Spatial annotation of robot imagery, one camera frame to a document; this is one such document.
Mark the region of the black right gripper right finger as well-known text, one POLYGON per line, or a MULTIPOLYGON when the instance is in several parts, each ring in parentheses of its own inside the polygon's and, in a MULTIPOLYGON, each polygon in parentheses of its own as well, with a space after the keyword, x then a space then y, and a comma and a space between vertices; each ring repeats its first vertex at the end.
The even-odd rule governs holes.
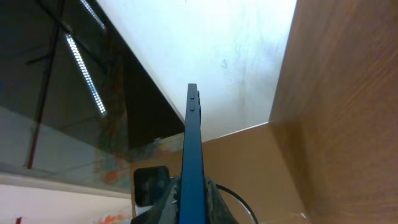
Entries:
POLYGON ((205 178, 206 209, 209 224, 238 224, 218 191, 216 184, 205 178))

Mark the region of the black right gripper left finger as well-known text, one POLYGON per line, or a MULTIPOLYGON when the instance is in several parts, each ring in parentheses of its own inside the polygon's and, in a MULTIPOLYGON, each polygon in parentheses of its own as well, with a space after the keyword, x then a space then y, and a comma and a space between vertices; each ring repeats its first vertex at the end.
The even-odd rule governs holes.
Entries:
POLYGON ((163 196, 146 212, 131 220, 131 224, 177 224, 180 177, 171 178, 163 196))

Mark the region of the blue Galaxy smartphone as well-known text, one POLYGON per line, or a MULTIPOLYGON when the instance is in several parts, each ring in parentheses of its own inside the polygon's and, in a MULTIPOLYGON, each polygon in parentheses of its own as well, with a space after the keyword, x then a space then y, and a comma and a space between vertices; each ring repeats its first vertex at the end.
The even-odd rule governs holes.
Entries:
POLYGON ((187 90, 178 222, 207 223, 200 94, 194 83, 187 90))

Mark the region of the dark glass window panel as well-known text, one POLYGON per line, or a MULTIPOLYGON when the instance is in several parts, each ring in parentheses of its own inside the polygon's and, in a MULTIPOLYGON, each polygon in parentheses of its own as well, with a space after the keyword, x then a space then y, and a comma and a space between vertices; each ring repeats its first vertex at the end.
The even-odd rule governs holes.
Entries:
POLYGON ((96 1, 1 2, 1 171, 128 190, 183 123, 96 1))

